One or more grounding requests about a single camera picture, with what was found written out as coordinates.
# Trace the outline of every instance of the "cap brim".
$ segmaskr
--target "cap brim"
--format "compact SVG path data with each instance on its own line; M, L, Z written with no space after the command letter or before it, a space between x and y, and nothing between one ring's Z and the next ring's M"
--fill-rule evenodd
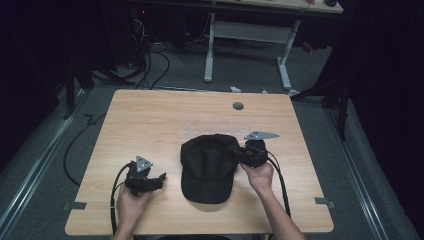
M234 173L214 182L203 182L187 171L182 171L181 190L190 201L205 204L220 204L230 197L233 189Z

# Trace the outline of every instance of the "wooden table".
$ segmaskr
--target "wooden table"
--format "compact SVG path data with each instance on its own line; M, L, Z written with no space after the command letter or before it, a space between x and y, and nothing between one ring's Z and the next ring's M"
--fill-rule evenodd
M243 110L235 110L241 102ZM239 167L228 201L218 205L188 201L181 192L181 144L202 134L243 137L253 130L280 134L267 139L285 179L292 218L303 232L333 229L328 208L290 98L282 94L118 90L112 100L71 211L70 235L110 235L109 200L118 171L137 155L153 162L149 177L166 172L134 234L270 233L261 202ZM274 174L273 189L282 201Z

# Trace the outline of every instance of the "gray carpet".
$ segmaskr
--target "gray carpet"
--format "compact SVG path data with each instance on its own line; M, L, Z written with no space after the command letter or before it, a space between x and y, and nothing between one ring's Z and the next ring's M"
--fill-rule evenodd
M233 46L220 47L219 51L233 50ZM217 52L215 55L214 79L212 83L204 83L205 49L178 50L169 47L163 54L170 60L167 74L157 83L157 87L179 87L211 91L230 91L236 86L243 92L261 92L260 85L270 93L287 93L282 88L275 57L281 46L266 49L252 49L245 46L230 53ZM287 69L293 88L305 90L312 87L322 69L331 49L317 50L311 54L294 48L287 62ZM166 60L152 54L152 69L147 78L152 82L166 69ZM72 237L66 235L64 228L69 215L63 205L75 199L78 188L66 177L63 170L63 158L73 139L87 126L88 117L94 118L107 112L107 108L116 89L122 86L108 82L96 81L96 87L88 94L86 101L74 116L74 120L63 136L51 165L45 173L40 185L25 207L19 221L12 229L10 239L110 239L100 237ZM307 233L308 239L374 239L373 233L363 213L360 201L348 174L344 155L339 147L338 138L333 126L317 101L319 97L310 97L294 102L313 164L316 168L324 196L334 201L336 207L330 209L335 228L328 234ZM1 212L9 206L17 193L23 179L43 152L49 139L63 121L65 111L62 101L54 113L32 134L15 156L9 167L0 176ZM354 108L350 106L347 121L347 144L364 181L370 190L382 220L387 224L390 239L419 239L411 224L403 215L396 196L393 194L384 174L378 167L375 157L355 118ZM102 120L82 133L69 149L67 166L69 173L77 181L81 181L92 149L101 129Z

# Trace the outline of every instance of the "forearm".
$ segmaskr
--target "forearm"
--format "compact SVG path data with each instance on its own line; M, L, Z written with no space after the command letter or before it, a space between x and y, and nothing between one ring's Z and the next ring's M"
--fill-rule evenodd
M130 240L133 236L134 224L120 223L113 240Z
M258 193L276 240L306 239L272 191Z

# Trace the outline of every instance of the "electronic device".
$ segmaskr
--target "electronic device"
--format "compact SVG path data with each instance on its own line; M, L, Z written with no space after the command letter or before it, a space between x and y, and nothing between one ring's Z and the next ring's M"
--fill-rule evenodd
M163 173L158 178L148 179L151 166L153 164L143 157L137 156L136 162L131 161L130 169L125 179L125 186L131 189L131 194L138 197L139 193L151 192L161 189L163 181L166 178L166 173Z
M112 233L115 235L117 225L115 218L115 192L118 188L117 183L122 172L129 168L127 177L125 179L125 186L131 190L131 194L135 197L139 197L139 193L151 192L157 189L161 189L163 181L165 181L166 173L163 173L158 178L148 179L150 169L153 163L147 161L141 156L136 156L136 161L131 161L125 164L124 167L119 171L115 178L115 182L112 187L112 194L110 197L110 219L112 223Z
M264 165L267 161L271 163L274 169L278 173L280 178L281 190L283 193L284 207L287 215L291 217L289 199L287 196L286 185L284 183L283 175L281 173L280 164L278 163L275 156L266 149L264 139L279 137L276 133L267 133L260 131L253 131L246 135L244 138L248 139L245 142L245 147L230 148L230 151L234 154L234 157L240 163L246 164L251 168L258 168ZM272 155L275 162L268 157L268 153Z

